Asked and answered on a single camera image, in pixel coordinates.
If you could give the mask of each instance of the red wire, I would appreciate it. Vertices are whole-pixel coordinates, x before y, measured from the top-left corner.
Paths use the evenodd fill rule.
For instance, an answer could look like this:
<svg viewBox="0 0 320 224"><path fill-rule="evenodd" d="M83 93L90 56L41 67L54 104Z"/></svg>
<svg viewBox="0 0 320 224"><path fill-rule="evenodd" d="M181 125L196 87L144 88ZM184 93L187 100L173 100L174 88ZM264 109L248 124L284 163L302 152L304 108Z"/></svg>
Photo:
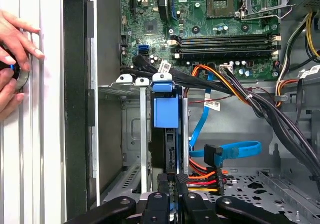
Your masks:
<svg viewBox="0 0 320 224"><path fill-rule="evenodd" d="M217 181L216 180L212 180L210 182L188 182L188 184L194 184L194 185L201 185L201 186L204 186L204 185L210 185L210 184L213 184L213 183L216 183Z"/></svg>

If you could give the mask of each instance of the green circuit board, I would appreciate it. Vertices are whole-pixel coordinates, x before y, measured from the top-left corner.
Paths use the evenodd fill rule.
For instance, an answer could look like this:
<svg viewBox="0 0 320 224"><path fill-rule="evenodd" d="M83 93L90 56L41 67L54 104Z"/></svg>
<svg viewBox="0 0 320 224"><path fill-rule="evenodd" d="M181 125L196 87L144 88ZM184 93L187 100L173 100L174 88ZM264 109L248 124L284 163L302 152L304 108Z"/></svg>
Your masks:
<svg viewBox="0 0 320 224"><path fill-rule="evenodd" d="M149 45L150 55L158 57L159 61L154 65L159 66L161 60L167 60L175 69L180 71L191 73L194 65L197 63L205 64L214 63L219 68L220 64L233 62L246 61L251 63L249 68L250 77L247 77L239 72L246 71L245 66L234 66L234 74L239 79L259 79L259 80L275 80L274 77L274 62L275 58L255 58L255 59L205 59L205 60L191 60L190 62L180 61L174 59L171 52L168 40L172 35L179 35L181 37L217 37L217 36L233 36L233 35L252 35L252 34L278 34L279 22L277 18L271 19L259 19L243 22L234 17L223 18L208 18L213 13L212 10L208 10L208 0L171 0L172 13L181 12L181 15L176 20L171 17L169 22L164 22L160 18L160 13L157 10L158 0L148 0L148 5L137 5L136 17L133 16L131 10L131 0L122 0L122 35L127 36L128 47L126 49L126 55L122 55L122 63L124 65L132 65L132 59L138 54L139 45ZM239 0L227 0L217 2L215 5L225 11L228 7L233 11L239 8ZM252 9L254 12L258 12L263 8L273 7L278 4L278 0L251 0ZM153 25L151 33L148 33L148 25ZM246 25L248 29L243 31L243 25ZM220 27L227 26L227 31L219 32ZM198 27L198 33L194 33L194 28Z"/></svg>

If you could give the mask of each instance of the orange wire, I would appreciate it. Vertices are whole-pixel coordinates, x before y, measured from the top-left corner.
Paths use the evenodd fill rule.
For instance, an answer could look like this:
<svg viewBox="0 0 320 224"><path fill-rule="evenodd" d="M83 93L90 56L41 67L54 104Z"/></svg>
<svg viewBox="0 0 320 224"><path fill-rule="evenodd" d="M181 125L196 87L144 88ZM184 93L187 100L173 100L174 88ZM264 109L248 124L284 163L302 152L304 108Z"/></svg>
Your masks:
<svg viewBox="0 0 320 224"><path fill-rule="evenodd" d="M202 170L207 170L205 167L201 166L200 164L196 163L194 160L192 160L191 158L189 158L189 161L192 162L195 166L197 166L198 168L201 168Z"/></svg>
<svg viewBox="0 0 320 224"><path fill-rule="evenodd" d="M204 175L204 176L199 176L199 177L189 177L189 179L205 179L205 178L208 178L210 176L212 176L213 174L215 174L216 172L213 171L211 173L208 173L207 175Z"/></svg>

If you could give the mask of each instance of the yellow wire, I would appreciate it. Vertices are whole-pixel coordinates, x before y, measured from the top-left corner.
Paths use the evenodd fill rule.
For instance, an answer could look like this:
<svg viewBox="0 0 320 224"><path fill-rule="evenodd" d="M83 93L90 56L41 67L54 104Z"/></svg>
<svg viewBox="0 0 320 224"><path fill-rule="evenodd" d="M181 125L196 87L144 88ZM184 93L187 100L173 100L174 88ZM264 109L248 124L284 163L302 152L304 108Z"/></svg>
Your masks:
<svg viewBox="0 0 320 224"><path fill-rule="evenodd" d="M218 189L212 188L188 188L189 191L217 192Z"/></svg>
<svg viewBox="0 0 320 224"><path fill-rule="evenodd" d="M314 48L314 42L312 40L312 33L311 33L311 29L312 29L312 13L309 14L309 17L308 19L306 20L306 36L307 36L307 40L308 40L308 44L309 44L309 47L311 49L311 51L314 53L314 55L316 57L320 57L320 55L317 53L316 49Z"/></svg>
<svg viewBox="0 0 320 224"><path fill-rule="evenodd" d="M216 77L218 77L220 79L220 81L222 81L233 93L236 97L238 97L238 99L240 99L242 102L246 103L247 102L238 95L237 91L229 84L229 82L222 76L220 75L218 72L216 72L214 69L208 67L208 66L204 66L204 65L199 65L199 67L202 67L203 69L206 69L208 71L210 71L211 73L213 73Z"/></svg>

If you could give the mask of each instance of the hand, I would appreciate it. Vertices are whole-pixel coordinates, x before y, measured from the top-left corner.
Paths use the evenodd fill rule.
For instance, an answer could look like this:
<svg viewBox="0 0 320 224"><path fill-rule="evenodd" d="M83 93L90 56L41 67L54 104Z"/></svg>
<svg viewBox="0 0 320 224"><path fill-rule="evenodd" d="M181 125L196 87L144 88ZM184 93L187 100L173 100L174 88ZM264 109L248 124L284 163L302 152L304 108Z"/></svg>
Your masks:
<svg viewBox="0 0 320 224"><path fill-rule="evenodd" d="M0 71L0 122L6 119L19 104L22 103L25 94L14 94L17 81L12 78L14 71L6 68Z"/></svg>
<svg viewBox="0 0 320 224"><path fill-rule="evenodd" d="M39 59L43 59L44 54L29 41L18 28L31 33L39 34L40 32L39 28L35 28L31 24L0 9L0 42L3 42L14 54L22 70L30 71L30 63L26 51ZM1 47L0 61L8 65L16 63L16 61Z"/></svg>

